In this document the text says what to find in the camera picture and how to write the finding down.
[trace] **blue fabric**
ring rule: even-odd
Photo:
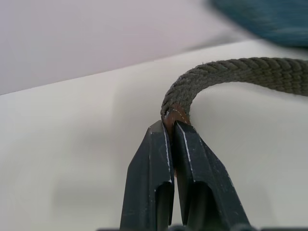
[[[285,46],[308,47],[308,0],[212,0],[247,30]]]

